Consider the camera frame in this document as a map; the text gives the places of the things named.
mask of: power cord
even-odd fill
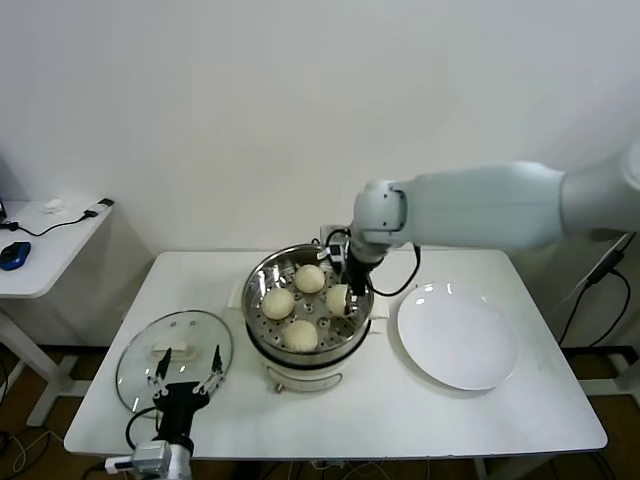
[[[296,480],[300,480],[300,475],[302,475],[302,470],[304,470],[304,462],[300,463],[300,470],[296,473]]]
[[[549,468],[551,469],[551,475],[553,475],[554,480],[560,480],[560,476],[558,475],[558,470],[556,469],[556,464],[553,461],[553,458],[549,460]]]
[[[4,452],[9,448],[11,443],[11,434],[9,432],[0,431],[0,456],[4,455]]]
[[[578,285],[576,285],[576,288],[574,288],[574,290],[569,294],[569,296],[573,295],[573,292],[579,287],[579,285],[584,283],[582,290],[580,290],[580,293],[578,294],[578,298],[576,299],[576,302],[573,306],[573,310],[571,310],[569,319],[565,324],[564,330],[562,331],[562,335],[560,335],[560,339],[558,340],[558,345],[562,345],[562,343],[564,342],[567,336],[567,333],[569,332],[569,327],[571,326],[573,319],[576,315],[576,312],[578,311],[580,302],[582,301],[582,298],[584,297],[585,293],[587,293],[587,290],[589,290],[589,288],[591,288],[592,286],[600,283],[600,281],[604,277],[606,277],[608,274],[615,275],[624,282],[625,287],[627,289],[627,297],[624,303],[624,307],[622,308],[622,311],[620,312],[620,314],[618,314],[618,316],[614,320],[611,327],[609,327],[609,329],[605,332],[605,334],[602,335],[600,338],[598,338],[598,340],[591,343],[589,347],[593,347],[597,343],[600,343],[602,340],[604,340],[618,325],[620,320],[622,320],[622,317],[627,312],[627,308],[629,307],[629,301],[631,300],[631,285],[629,285],[629,282],[624,277],[624,275],[618,272],[615,269],[615,267],[624,259],[624,252],[629,247],[631,242],[633,242],[635,236],[636,236],[636,233],[634,232],[632,234],[627,234],[624,237],[622,237],[620,240],[618,240],[614,244],[614,246],[609,249],[609,251],[605,254],[605,256],[596,264],[596,266],[591,270],[591,272],[589,272],[589,274],[585,277],[585,279],[581,280],[578,283]],[[622,248],[618,249],[617,247],[624,241],[625,238],[628,238],[627,243]]]
[[[66,227],[67,225],[75,225],[76,223],[80,223],[80,222],[82,222],[83,220],[86,220],[87,218],[90,218],[90,217],[89,217],[89,216],[87,216],[87,215],[85,214],[85,215],[82,215],[79,219],[74,220],[73,222],[58,223],[58,224],[56,224],[56,225],[52,225],[51,227],[49,227],[49,228],[47,228],[47,229],[43,230],[43,231],[42,231],[42,232],[40,232],[40,233],[33,233],[31,230],[28,230],[28,229],[26,229],[26,228],[24,228],[24,227],[21,227],[21,226],[18,224],[18,222],[5,223],[4,225],[14,225],[14,224],[15,224],[15,225],[16,225],[16,228],[15,228],[15,229],[13,229],[13,228],[9,228],[9,230],[11,230],[11,231],[21,230],[21,231],[23,231],[24,233],[28,233],[28,234],[29,234],[29,235],[31,235],[32,237],[41,237],[41,236],[43,236],[43,235],[45,235],[45,234],[49,233],[51,230],[54,230],[54,229],[56,229],[56,228],[60,228],[60,227]]]
[[[318,472],[321,472],[322,470],[329,470],[331,467],[335,467],[335,465],[332,465],[326,462],[322,462],[322,463],[325,463],[325,465],[322,465],[319,467],[318,465],[316,465],[317,460],[311,460],[309,463],[311,464],[313,469],[317,470]]]
[[[33,442],[31,442],[29,445],[25,447],[20,441],[19,437],[25,434],[26,432],[36,430],[36,429],[43,429],[44,432],[38,438],[36,438]],[[60,438],[58,434],[56,434],[55,432],[45,427],[28,427],[22,430],[21,432],[17,433],[16,435],[10,436],[9,440],[7,441],[7,444],[0,446],[0,453],[4,453],[10,441],[14,441],[17,443],[18,447],[20,448],[20,454],[15,458],[13,462],[13,473],[7,475],[6,477],[2,477],[0,480],[12,480],[14,478],[19,477],[23,473],[27,472],[31,468],[33,468],[47,452],[49,448],[49,444],[51,443],[51,437],[55,438],[61,443],[63,442],[62,438]],[[42,448],[38,456],[31,463],[27,464],[29,450],[31,450],[38,443],[40,443],[40,441],[42,441],[43,438],[46,438],[44,447]]]
[[[155,406],[143,408],[142,410],[140,410],[138,413],[136,413],[133,417],[129,419],[129,422],[127,423],[127,427],[124,430],[124,438],[127,440],[127,445],[129,445],[131,450],[136,449],[136,444],[133,443],[133,440],[131,440],[131,427],[133,426],[133,423],[137,419],[139,419],[141,416],[146,415],[149,412],[153,412],[155,409],[156,409]]]
[[[627,289],[627,296],[624,300],[624,306],[622,307],[622,310],[620,310],[620,313],[618,314],[616,319],[613,321],[609,329],[606,332],[604,332],[600,336],[600,338],[598,338],[595,342],[591,343],[589,347],[595,347],[596,344],[600,343],[602,340],[607,338],[609,334],[618,326],[618,323],[620,323],[620,320],[622,320],[622,317],[624,317],[624,314],[627,313],[627,308],[629,308],[629,302],[631,301],[631,285],[629,285],[629,281],[625,278],[624,275],[622,275],[617,270],[612,270],[611,275],[615,275],[620,280],[622,280],[624,282],[625,288]]]
[[[100,462],[100,463],[96,463],[95,465],[91,465],[82,474],[82,480],[87,480],[89,478],[89,475],[91,475],[92,473],[104,472],[104,471],[105,471],[104,462]]]
[[[329,248],[329,244],[331,242],[331,239],[335,235],[337,235],[338,233],[341,233],[346,237],[350,237],[351,236],[351,231],[348,228],[336,228],[335,230],[331,230],[329,235],[327,235],[327,239],[324,241],[325,248]]]
[[[347,480],[353,474],[360,476],[360,470],[363,469],[364,467],[368,467],[369,465],[374,466],[386,480],[391,480],[387,472],[385,472],[384,468],[382,468],[380,465],[378,465],[375,462],[367,462],[367,463],[363,463],[362,465],[358,465],[357,467],[353,468],[350,472],[348,472],[344,477],[342,477],[342,480]]]
[[[273,467],[271,467],[269,469],[269,471],[260,479],[260,480],[267,480],[267,478],[269,478],[269,476],[275,471],[276,468],[278,468],[280,466],[280,462],[276,462],[275,465]]]
[[[411,282],[413,282],[413,279],[416,278],[416,274],[418,273],[418,270],[420,270],[420,263],[422,261],[422,252],[418,245],[413,246],[413,253],[416,256],[416,266],[413,269],[413,272],[411,272],[411,275],[409,276],[407,281],[404,282],[404,284],[398,290],[392,293],[381,292],[380,290],[376,290],[373,286],[373,283],[371,283],[371,278],[367,277],[366,282],[367,282],[367,287],[369,287],[369,290],[371,290],[373,293],[380,295],[381,297],[395,297],[396,295],[399,295],[400,293],[402,293],[404,289],[407,288]]]
[[[609,465],[609,462],[607,462],[607,460],[602,456],[600,452],[589,453],[587,454],[587,456],[591,459],[593,463],[595,463],[596,467],[598,467],[598,470],[600,471],[600,474],[605,480],[606,479],[616,480],[616,474],[611,468],[611,465]]]

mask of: steamed bun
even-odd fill
[[[319,292],[324,287],[324,272],[315,265],[303,265],[296,272],[294,283],[301,292]]]
[[[311,322],[296,320],[283,333],[284,345],[294,352],[310,352],[318,346],[318,331]]]
[[[274,288],[262,299],[262,312],[272,320],[282,320],[293,311],[295,305],[296,301],[289,290]]]
[[[344,310],[347,307],[347,293],[349,286],[345,284],[334,285],[327,291],[327,308],[338,317],[344,317]]]

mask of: white robotic arm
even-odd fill
[[[405,243],[518,249],[568,233],[640,230],[640,143],[565,173],[516,162],[376,181],[358,194],[346,253],[349,282]]]

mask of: table leg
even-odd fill
[[[47,387],[27,419],[27,425],[30,427],[39,427],[44,424],[58,397],[84,397],[87,393],[91,385],[90,381],[74,381],[69,376],[78,357],[66,356],[60,365],[57,365],[9,317],[2,313],[0,313],[0,341],[21,359],[9,375],[7,388],[20,375],[24,364],[29,365],[47,382]]]
[[[629,365],[622,355],[609,355],[609,360],[620,374],[616,378],[580,380],[588,397],[630,395],[640,407],[640,360]]]
[[[61,388],[71,385],[71,377],[58,367],[9,317],[2,313],[0,313],[0,341],[29,365],[33,371],[44,378],[48,384],[54,384]]]
[[[555,455],[524,455],[509,458],[498,469],[487,475],[484,460],[474,458],[473,463],[480,480],[517,480],[544,465]]]
[[[0,392],[4,392],[4,394],[6,395],[6,392],[11,390],[11,387],[13,387],[13,384],[16,383],[16,380],[22,374],[24,367],[26,367],[26,364],[24,363],[23,360],[20,360],[16,364],[16,366],[13,367],[13,370],[11,370],[11,373],[9,374],[9,378],[7,378],[6,381],[2,384],[2,386],[0,386]]]

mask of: small white side table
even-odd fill
[[[42,202],[5,202],[7,220],[17,221],[34,233],[51,225],[76,220],[91,205],[87,203],[69,209],[65,214],[51,215],[42,211]],[[1,230],[0,249],[13,242],[28,241],[31,242],[31,253],[19,269],[11,272],[0,270],[0,299],[38,298],[47,293],[110,212],[109,208],[97,217],[60,227],[42,237],[32,237],[21,231]],[[11,388],[25,365],[29,365],[47,381],[47,388],[29,415],[27,425],[36,427],[44,424],[56,398],[60,396],[84,397],[91,382],[74,381],[69,376],[78,358],[66,356],[57,365],[2,310],[0,342],[20,358],[9,374],[7,384],[0,388]]]

